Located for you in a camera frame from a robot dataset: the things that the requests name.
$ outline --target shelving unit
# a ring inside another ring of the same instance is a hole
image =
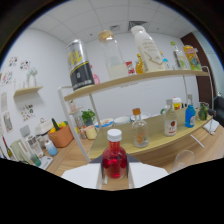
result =
[[[34,93],[39,91],[39,89],[43,88],[43,86],[35,86],[31,88],[23,88],[23,89],[17,89],[13,95],[13,97],[28,94],[28,93]]]
[[[99,85],[91,85],[91,86],[83,87],[65,97],[62,94],[62,89],[72,88],[72,87],[71,86],[59,87],[58,88],[59,98],[60,98],[65,116],[68,120],[68,124],[70,127],[72,127],[72,122],[71,122],[71,120],[69,118],[69,114],[66,110],[65,102],[69,101],[69,100],[77,99],[77,98],[83,97],[83,96],[90,97],[94,112],[96,114],[96,119],[100,126],[100,130],[97,134],[97,137],[93,143],[93,146],[92,146],[89,154],[86,153],[74,128],[71,128],[73,136],[74,136],[77,144],[79,145],[80,150],[82,151],[86,160],[88,162],[90,162],[92,159],[97,158],[99,155],[102,154],[103,150],[105,149],[105,145],[108,145],[106,133],[109,128],[101,127],[100,119],[99,119],[99,116],[98,116],[98,113],[97,113],[97,110],[96,110],[96,107],[94,104],[92,94],[102,92],[102,91],[105,91],[108,89],[112,89],[115,87],[129,86],[129,85],[140,83],[140,82],[150,80],[150,79],[159,79],[159,78],[166,78],[166,77],[183,77],[183,81],[184,81],[184,85],[185,85],[186,99],[187,99],[187,87],[186,87],[186,81],[185,81],[185,77],[187,77],[187,76],[208,76],[208,77],[210,77],[210,73],[209,73],[209,70],[208,70],[208,72],[191,71],[191,70],[172,70],[172,71],[144,73],[141,75],[133,75],[133,76],[125,77],[125,78],[112,80],[109,82],[101,83]],[[130,133],[131,132],[131,124],[120,125],[119,129],[121,129],[122,133],[123,133],[122,145],[125,147],[125,150],[127,151],[127,153],[130,153],[131,155],[144,153],[144,152],[147,152],[150,150],[156,150],[160,147],[172,144],[175,141],[179,141],[182,138],[184,138],[188,135],[191,135],[192,132],[194,132],[198,128],[202,127],[203,125],[205,125],[212,118],[209,116],[209,119],[207,121],[196,121],[195,127],[186,128],[184,125],[184,120],[185,120],[184,113],[185,113],[184,109],[181,109],[178,111],[178,122],[177,122],[178,123],[178,127],[177,127],[178,131],[177,131],[177,134],[173,137],[166,137],[163,134],[163,116],[156,116],[156,117],[151,117],[151,118],[146,119],[149,127],[153,127],[153,129],[150,129],[150,132],[149,132],[149,138],[150,138],[149,146],[146,148],[142,148],[142,149],[136,148],[133,144],[133,139],[131,138],[132,135]]]

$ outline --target white bottle cap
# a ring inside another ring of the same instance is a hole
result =
[[[192,94],[187,94],[187,98],[192,100]]]
[[[173,103],[181,103],[181,98],[174,97]]]
[[[145,31],[145,28],[143,26],[133,26],[131,28],[131,32],[133,35],[135,35],[139,31]]]
[[[110,142],[119,142],[122,139],[122,132],[119,129],[110,129],[107,132],[107,139]]]
[[[172,105],[173,104],[173,101],[171,99],[168,99],[168,100],[166,100],[166,104],[167,105]]]

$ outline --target poster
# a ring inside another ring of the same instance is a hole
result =
[[[25,105],[20,109],[23,121],[27,121],[33,117],[35,117],[33,105]]]
[[[2,77],[2,86],[12,83],[12,72],[6,72]]]
[[[8,105],[7,105],[7,92],[3,92],[1,94],[1,111],[4,112],[8,110]]]
[[[9,67],[16,67],[18,57],[11,57],[9,60]]]
[[[3,114],[3,119],[4,119],[6,131],[7,132],[13,131],[12,122],[11,122],[10,115],[9,115],[8,111]]]
[[[28,71],[30,68],[30,61],[21,61],[20,69]]]

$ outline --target box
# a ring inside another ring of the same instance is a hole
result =
[[[48,132],[48,136],[57,148],[66,147],[74,139],[69,125],[54,133]]]

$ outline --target blue bottle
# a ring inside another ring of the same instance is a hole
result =
[[[188,107],[185,111],[185,126],[188,128],[193,128],[195,125],[195,115],[196,111],[193,106],[192,94],[188,94]]]

